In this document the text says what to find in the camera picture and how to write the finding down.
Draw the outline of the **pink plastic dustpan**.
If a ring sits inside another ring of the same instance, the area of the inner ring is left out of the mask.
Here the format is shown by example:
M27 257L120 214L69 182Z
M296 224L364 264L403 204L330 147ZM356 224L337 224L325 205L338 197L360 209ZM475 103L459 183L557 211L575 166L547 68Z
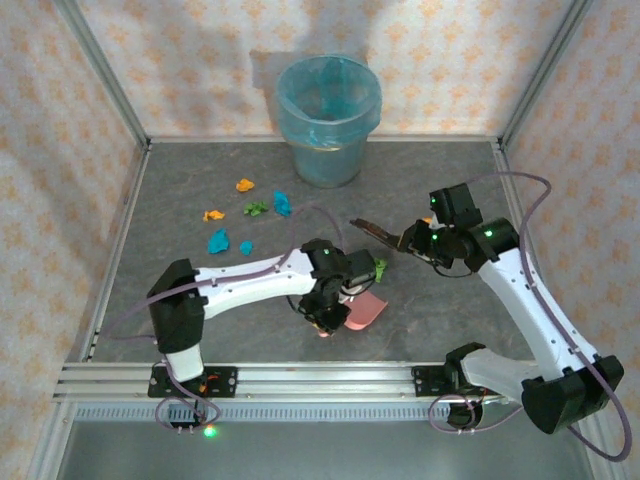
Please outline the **pink plastic dustpan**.
M337 303L341 303L339 295L337 296L336 301L328 307ZM352 302L345 302L341 304L350 307L351 313L349 314L346 322L340 328L345 327L352 331L362 331L368 328L388 305L386 301L379 299L369 291L359 295ZM336 331L320 332L320 335L327 337L333 335Z

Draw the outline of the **brown hand brush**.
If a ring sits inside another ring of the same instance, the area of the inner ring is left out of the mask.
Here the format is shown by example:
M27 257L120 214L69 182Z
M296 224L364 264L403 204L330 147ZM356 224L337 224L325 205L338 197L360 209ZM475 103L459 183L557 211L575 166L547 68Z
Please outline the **brown hand brush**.
M399 250L401 241L399 235L394 235L379 225L361 218L352 219L349 221L349 224L376 239L386 247L396 251Z

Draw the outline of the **large blue paper scrap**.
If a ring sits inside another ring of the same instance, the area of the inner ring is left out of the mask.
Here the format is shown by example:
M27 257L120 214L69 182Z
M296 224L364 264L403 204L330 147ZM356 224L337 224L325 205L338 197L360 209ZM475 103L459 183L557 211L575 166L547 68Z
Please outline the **large blue paper scrap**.
M219 254L225 252L230 247L230 240L225 228L221 228L213 233L208 242L208 253Z

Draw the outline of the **blue mesh trash bin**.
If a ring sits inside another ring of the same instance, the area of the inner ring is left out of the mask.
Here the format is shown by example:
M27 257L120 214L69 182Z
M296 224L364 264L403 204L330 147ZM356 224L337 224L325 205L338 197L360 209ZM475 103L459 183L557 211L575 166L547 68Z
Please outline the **blue mesh trash bin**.
M319 188L337 188L360 172L368 136L334 149L305 147L283 138L292 148L294 168L304 181Z

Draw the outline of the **blue plastic bin liner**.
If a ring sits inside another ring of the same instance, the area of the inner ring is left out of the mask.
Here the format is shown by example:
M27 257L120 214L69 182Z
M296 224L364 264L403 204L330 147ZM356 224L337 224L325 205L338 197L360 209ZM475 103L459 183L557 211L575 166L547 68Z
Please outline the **blue plastic bin liner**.
M278 127L286 141L334 149L365 139L381 120L382 90L368 66L343 55L306 57L276 82Z

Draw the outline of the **aluminium table side rail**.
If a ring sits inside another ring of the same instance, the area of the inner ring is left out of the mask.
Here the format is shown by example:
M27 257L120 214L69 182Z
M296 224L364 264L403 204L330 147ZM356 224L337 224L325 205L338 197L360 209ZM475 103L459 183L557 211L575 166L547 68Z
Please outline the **aluminium table side rail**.
M74 359L81 363L90 362L92 360L95 346L97 345L100 337L104 316L108 307L120 258L124 249L151 150L152 144L149 143L142 151L139 160L135 164L135 175L133 176L131 186L127 190L123 200L124 209L117 224L118 229L116 231L114 245L108 258L107 267L105 269L103 279L101 280L97 298L93 303L93 311L89 319L88 326L83 330L83 335L81 337L82 343L80 344L79 352L74 355Z
M496 164L496 175L504 188L510 216L514 221L522 244L521 250L524 254L523 265L527 283L542 305L550 305L548 300L542 300L542 288L545 285L539 273L529 231L529 223L541 204L550 196L552 191L551 183L540 175L513 170L509 165L506 153L501 150L499 144L492 143L491 148ZM528 205L525 205L520 199L517 190L519 180L535 183L539 187L538 195Z

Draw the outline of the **long aluminium mounting rail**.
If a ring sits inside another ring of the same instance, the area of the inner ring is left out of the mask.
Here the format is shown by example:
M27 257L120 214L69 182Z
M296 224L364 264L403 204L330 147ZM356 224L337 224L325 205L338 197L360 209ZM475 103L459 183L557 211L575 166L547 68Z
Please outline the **long aluminium mounting rail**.
M382 402L416 397L406 362L303 362L220 364L238 369L234 398L215 401ZM147 400L151 371L145 363L69 363L60 373L57 401Z

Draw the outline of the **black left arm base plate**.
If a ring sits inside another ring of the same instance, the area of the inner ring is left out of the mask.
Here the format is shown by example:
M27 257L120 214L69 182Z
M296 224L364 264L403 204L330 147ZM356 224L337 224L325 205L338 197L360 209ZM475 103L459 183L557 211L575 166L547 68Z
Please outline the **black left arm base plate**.
M234 398L237 377L236 367L205 365L201 375L181 382L180 385L191 394L202 398ZM156 365L151 371L147 396L149 398L169 396L186 398L187 394L174 385L165 366Z

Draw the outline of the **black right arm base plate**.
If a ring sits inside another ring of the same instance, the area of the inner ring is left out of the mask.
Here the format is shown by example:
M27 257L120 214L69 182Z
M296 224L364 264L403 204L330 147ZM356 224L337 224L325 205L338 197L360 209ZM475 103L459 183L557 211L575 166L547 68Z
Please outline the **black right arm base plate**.
M444 365L418 365L411 368L416 397L439 397L453 392L453 383Z

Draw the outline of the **aluminium frame post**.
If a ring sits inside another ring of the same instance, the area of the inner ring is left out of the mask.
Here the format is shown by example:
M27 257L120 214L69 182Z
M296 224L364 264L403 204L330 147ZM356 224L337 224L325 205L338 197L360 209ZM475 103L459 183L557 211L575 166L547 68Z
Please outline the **aluminium frame post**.
M91 64L103 87L106 89L106 93L136 143L143 151L146 151L151 142L150 137L142 126L106 54L81 11L78 1L53 0L53 3L78 41L81 50Z
M513 114L507 122L503 133L498 137L498 144L503 152L506 152L514 143L529 113L533 110L537 99L542 94L565 50L579 30L593 2L594 0L571 0L566 15L552 36L548 47L534 70L531 80L516 103Z

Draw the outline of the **short aluminium table edge rail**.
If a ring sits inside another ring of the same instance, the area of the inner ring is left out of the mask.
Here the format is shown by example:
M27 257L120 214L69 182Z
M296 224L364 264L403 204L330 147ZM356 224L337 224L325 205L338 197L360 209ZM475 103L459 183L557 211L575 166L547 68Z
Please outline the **short aluminium table edge rail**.
M372 142L453 142L453 143L498 143L496 136L484 135L374 135L368 136ZM276 143L284 142L279 135L227 135L227 136L152 136L149 144L176 144L176 143Z

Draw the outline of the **aluminium frame leg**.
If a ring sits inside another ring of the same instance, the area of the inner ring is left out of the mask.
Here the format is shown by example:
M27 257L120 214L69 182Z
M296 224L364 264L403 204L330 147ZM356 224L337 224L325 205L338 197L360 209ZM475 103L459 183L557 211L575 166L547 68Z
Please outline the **aluminium frame leg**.
M581 422L579 432L605 453L617 453L620 448L611 431L600 423ZM594 480L626 480L624 466L610 462L586 447L586 456Z
M77 404L55 403L45 422L32 461L27 480L56 480L61 468L71 428L75 420Z

